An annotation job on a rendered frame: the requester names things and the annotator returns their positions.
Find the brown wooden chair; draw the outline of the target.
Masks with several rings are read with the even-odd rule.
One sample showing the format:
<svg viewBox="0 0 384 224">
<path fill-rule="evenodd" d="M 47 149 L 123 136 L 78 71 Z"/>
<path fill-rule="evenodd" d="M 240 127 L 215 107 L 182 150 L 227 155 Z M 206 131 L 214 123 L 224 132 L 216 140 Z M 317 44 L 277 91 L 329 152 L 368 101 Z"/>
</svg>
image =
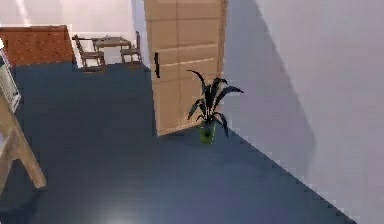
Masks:
<svg viewBox="0 0 384 224">
<path fill-rule="evenodd" d="M 121 48 L 120 55 L 121 55 L 122 63 L 125 63 L 126 56 L 133 58 L 134 55 L 137 56 L 138 63 L 142 62 L 141 39 L 140 39 L 140 33 L 138 31 L 136 31 L 136 44 L 130 45 L 128 48 Z"/>
<path fill-rule="evenodd" d="M 81 44 L 81 38 L 77 34 L 75 34 L 72 39 L 75 41 L 76 47 L 79 51 L 82 62 L 82 70 L 84 72 L 103 72 L 106 69 L 104 53 L 102 51 L 85 51 Z M 97 65 L 89 66 L 87 63 L 88 60 L 95 60 Z"/>
</svg>

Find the dark house plant green pot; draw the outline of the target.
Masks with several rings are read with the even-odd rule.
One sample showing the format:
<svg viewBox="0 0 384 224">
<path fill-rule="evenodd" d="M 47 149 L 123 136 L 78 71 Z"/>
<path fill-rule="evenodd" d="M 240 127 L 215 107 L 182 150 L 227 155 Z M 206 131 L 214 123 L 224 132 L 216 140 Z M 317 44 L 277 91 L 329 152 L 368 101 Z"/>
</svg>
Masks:
<svg viewBox="0 0 384 224">
<path fill-rule="evenodd" d="M 201 119 L 198 125 L 200 141 L 204 144 L 212 144 L 217 124 L 222 126 L 225 136 L 229 134 L 227 119 L 223 113 L 217 111 L 218 105 L 229 93 L 243 93 L 243 90 L 229 85 L 224 78 L 215 77 L 211 83 L 206 83 L 201 73 L 195 70 L 192 70 L 192 73 L 201 82 L 201 97 L 192 104 L 187 119 L 190 119 L 195 111 L 200 109 L 201 113 L 196 118 L 196 120 Z"/>
</svg>

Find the light wooden room door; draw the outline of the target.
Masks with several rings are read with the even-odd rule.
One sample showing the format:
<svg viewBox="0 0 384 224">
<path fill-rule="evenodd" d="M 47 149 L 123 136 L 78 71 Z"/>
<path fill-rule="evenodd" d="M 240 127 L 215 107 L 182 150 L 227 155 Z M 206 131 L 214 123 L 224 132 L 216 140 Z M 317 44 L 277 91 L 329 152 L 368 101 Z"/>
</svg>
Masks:
<svg viewBox="0 0 384 224">
<path fill-rule="evenodd" d="M 201 97 L 201 82 L 223 71 L 227 0 L 144 0 L 156 132 L 159 136 L 197 124 L 187 119 Z M 159 53 L 160 78 L 154 53 Z"/>
</svg>

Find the small brown wooden table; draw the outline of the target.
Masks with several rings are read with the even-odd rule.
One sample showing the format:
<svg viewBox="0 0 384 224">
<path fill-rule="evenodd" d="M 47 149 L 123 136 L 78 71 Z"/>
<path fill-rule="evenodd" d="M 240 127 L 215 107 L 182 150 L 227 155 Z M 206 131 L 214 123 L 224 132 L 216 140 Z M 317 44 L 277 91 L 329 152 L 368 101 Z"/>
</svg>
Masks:
<svg viewBox="0 0 384 224">
<path fill-rule="evenodd" d="M 92 38 L 93 48 L 97 52 L 103 52 L 105 48 L 111 47 L 128 47 L 132 46 L 131 42 L 121 36 L 106 36 L 101 38 Z"/>
</svg>

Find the red-brown wooden chest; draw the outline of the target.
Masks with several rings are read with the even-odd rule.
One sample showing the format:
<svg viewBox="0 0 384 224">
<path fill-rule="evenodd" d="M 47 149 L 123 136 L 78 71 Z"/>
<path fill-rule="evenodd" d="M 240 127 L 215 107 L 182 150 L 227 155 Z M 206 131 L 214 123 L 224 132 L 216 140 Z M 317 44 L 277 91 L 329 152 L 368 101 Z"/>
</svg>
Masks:
<svg viewBox="0 0 384 224">
<path fill-rule="evenodd" d="M 75 59 L 66 25 L 1 27 L 0 38 L 12 66 L 72 62 Z"/>
</svg>

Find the light wooden ladder shelf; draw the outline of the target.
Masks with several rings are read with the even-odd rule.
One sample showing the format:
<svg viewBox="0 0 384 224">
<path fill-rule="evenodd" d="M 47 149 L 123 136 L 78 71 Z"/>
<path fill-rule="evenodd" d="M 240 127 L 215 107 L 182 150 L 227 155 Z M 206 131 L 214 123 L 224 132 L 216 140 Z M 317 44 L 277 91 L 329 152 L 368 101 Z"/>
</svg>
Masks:
<svg viewBox="0 0 384 224">
<path fill-rule="evenodd" d="M 0 38 L 0 195 L 12 164 L 20 160 L 37 189 L 46 186 L 46 179 L 15 116 L 22 95 L 10 70 L 11 64 Z"/>
</svg>

